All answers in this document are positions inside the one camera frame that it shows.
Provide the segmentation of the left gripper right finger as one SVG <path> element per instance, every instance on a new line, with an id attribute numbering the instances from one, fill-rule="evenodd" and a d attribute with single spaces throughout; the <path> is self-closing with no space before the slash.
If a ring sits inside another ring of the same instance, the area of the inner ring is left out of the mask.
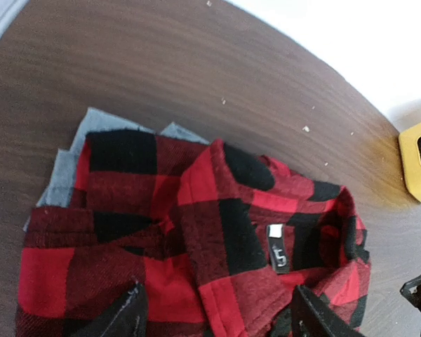
<path id="1" fill-rule="evenodd" d="M 363 337 L 306 286 L 294 288 L 290 311 L 294 337 Z"/>

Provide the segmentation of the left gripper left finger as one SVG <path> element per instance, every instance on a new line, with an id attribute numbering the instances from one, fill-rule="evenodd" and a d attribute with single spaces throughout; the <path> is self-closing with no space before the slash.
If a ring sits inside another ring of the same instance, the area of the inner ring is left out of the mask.
<path id="1" fill-rule="evenodd" d="M 115 300 L 90 324 L 73 334 L 76 337 L 144 337 L 148 320 L 148 297 L 145 287 L 136 281 L 133 287 Z"/>

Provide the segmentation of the red black plaid shirt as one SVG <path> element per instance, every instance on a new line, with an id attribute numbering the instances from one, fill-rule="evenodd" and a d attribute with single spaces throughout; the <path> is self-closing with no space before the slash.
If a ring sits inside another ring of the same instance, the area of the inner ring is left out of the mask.
<path id="1" fill-rule="evenodd" d="M 146 336 L 290 336 L 293 289 L 310 288 L 361 326 L 370 283 L 366 229 L 346 187 L 225 146 L 238 186 L 222 239 L 22 250 L 17 336 L 72 336 L 136 281 Z"/>

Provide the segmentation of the yellow plastic bin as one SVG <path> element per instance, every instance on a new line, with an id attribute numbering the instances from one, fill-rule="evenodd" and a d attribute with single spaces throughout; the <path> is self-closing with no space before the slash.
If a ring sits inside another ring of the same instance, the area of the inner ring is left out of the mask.
<path id="1" fill-rule="evenodd" d="M 407 190 L 421 202 L 421 122 L 400 132 L 399 147 Z"/>

